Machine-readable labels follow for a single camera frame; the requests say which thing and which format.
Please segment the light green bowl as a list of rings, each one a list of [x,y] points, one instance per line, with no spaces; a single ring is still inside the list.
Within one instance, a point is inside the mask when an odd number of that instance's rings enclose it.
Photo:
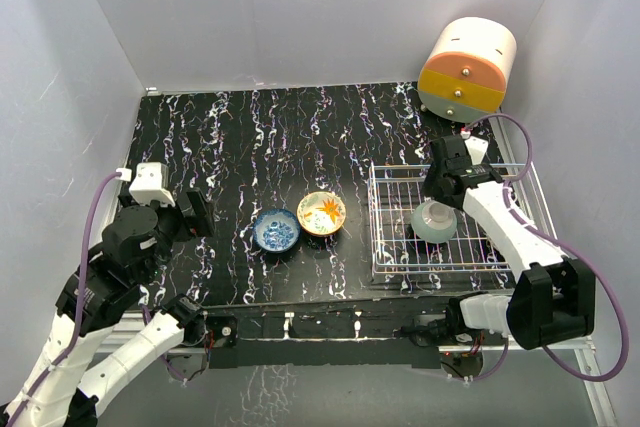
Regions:
[[[457,230],[455,210],[434,199],[421,203],[411,214],[410,222],[414,234],[431,244],[448,242]]]

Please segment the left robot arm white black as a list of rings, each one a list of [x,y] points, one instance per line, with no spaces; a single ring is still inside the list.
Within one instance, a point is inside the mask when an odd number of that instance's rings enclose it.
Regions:
[[[50,333],[21,391],[1,408],[4,426],[94,426],[115,397],[174,347],[206,334],[205,311],[184,294],[159,308],[131,339],[92,362],[140,288],[167,262],[177,243],[213,234],[211,206],[197,189],[174,205],[131,195],[102,233],[85,247],[57,302]]]

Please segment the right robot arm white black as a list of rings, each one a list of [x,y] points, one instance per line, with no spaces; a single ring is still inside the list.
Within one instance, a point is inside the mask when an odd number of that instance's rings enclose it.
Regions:
[[[481,330],[511,336],[525,350],[590,335],[595,326],[592,270],[534,232],[534,223],[510,198],[507,181],[476,162],[466,139],[430,144],[426,197],[471,217],[504,258],[515,280],[510,295],[466,294],[448,301],[447,335],[466,344]]]

